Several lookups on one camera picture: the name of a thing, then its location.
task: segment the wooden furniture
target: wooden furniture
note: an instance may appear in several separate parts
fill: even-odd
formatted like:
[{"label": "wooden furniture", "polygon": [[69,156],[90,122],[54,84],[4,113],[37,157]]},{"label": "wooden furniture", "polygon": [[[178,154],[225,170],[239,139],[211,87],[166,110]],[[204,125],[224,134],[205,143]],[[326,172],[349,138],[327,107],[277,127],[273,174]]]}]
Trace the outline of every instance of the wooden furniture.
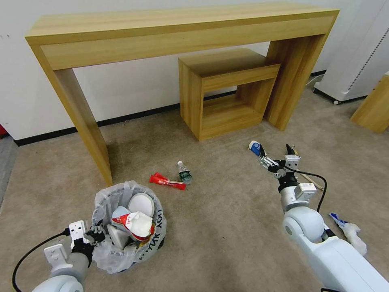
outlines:
[{"label": "wooden furniture", "polygon": [[389,127],[389,71],[382,76],[351,120],[377,133]]},{"label": "wooden furniture", "polygon": [[269,2],[49,15],[33,25],[26,40],[111,185],[105,141],[72,68],[271,41],[267,58],[282,68],[265,115],[283,130],[338,12]]},{"label": "wooden furniture", "polygon": [[[280,64],[250,49],[180,57],[180,114],[198,140],[261,122]],[[204,101],[204,93],[237,87],[236,94]]]}]

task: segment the table leg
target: table leg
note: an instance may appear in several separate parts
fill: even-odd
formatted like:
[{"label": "table leg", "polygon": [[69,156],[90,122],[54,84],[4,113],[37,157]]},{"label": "table leg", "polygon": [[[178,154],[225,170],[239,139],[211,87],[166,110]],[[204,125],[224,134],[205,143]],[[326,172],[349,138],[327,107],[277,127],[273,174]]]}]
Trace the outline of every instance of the table leg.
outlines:
[{"label": "table leg", "polygon": [[53,71],[39,46],[31,46],[81,139],[92,155],[108,186],[112,185],[107,146],[73,69]]},{"label": "table leg", "polygon": [[328,34],[270,42],[267,58],[281,63],[265,117],[283,131]]},{"label": "table leg", "polygon": [[376,133],[381,133],[389,127],[389,72],[382,76],[353,114],[351,121]]}]

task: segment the white wall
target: white wall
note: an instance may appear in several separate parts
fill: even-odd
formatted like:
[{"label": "white wall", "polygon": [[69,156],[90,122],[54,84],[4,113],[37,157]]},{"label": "white wall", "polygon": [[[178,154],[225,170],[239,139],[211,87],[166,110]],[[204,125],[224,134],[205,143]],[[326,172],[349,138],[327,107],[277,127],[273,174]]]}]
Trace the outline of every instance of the white wall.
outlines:
[{"label": "white wall", "polygon": [[[327,68],[361,1],[297,1],[341,9],[314,71]],[[24,39],[24,34],[40,15],[244,2],[250,0],[4,1],[0,10],[0,124],[15,140],[73,126]],[[268,45],[248,47],[266,54]],[[177,56],[98,65],[75,72],[96,120],[179,102]]]}]

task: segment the black cable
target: black cable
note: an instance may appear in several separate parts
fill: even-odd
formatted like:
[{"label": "black cable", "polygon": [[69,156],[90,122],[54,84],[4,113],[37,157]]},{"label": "black cable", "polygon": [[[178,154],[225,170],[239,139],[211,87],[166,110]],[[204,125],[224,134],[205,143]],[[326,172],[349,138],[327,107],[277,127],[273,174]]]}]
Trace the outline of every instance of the black cable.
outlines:
[{"label": "black cable", "polygon": [[321,288],[320,292],[340,292],[340,291],[334,289],[328,289],[328,288]]},{"label": "black cable", "polygon": [[13,288],[15,289],[16,292],[22,292],[22,290],[19,289],[19,287],[16,285],[16,272],[20,266],[20,264],[25,260],[26,257],[29,256],[30,253],[32,253],[34,250],[36,250],[38,247],[41,247],[42,245],[44,245],[45,243],[61,236],[61,235],[70,235],[70,231],[69,231],[69,228],[66,228],[64,231],[62,231],[61,233],[58,233],[48,239],[46,239],[45,241],[42,241],[41,243],[39,243],[38,245],[34,246],[32,249],[30,249],[20,260],[19,262],[16,264],[15,266],[15,269],[13,270],[13,273],[12,273],[12,286]]},{"label": "black cable", "polygon": [[324,196],[325,196],[325,192],[327,191],[327,181],[325,180],[324,177],[322,177],[321,175],[318,175],[318,174],[313,174],[313,173],[310,173],[310,172],[302,172],[300,170],[294,170],[294,169],[291,169],[287,166],[284,166],[286,169],[288,170],[291,170],[293,172],[297,172],[297,173],[300,173],[300,174],[306,174],[306,175],[310,175],[310,176],[315,176],[315,177],[318,177],[318,178],[321,178],[324,182],[324,189],[323,189],[323,194],[321,195],[321,198],[320,198],[320,201],[319,201],[319,204],[317,205],[317,209],[316,211],[319,212],[320,211],[320,207],[321,207],[321,204],[323,203],[323,200],[324,200]]}]

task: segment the plastic wrapper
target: plastic wrapper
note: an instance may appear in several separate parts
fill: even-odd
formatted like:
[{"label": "plastic wrapper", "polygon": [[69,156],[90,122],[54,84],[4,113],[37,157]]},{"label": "plastic wrapper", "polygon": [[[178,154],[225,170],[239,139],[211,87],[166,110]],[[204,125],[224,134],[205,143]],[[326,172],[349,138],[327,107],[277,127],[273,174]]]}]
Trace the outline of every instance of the plastic wrapper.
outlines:
[{"label": "plastic wrapper", "polygon": [[330,217],[334,219],[335,223],[342,229],[344,235],[346,236],[348,242],[361,254],[365,255],[368,251],[366,243],[357,235],[361,229],[358,225],[344,221],[338,217],[336,213],[329,213]]}]

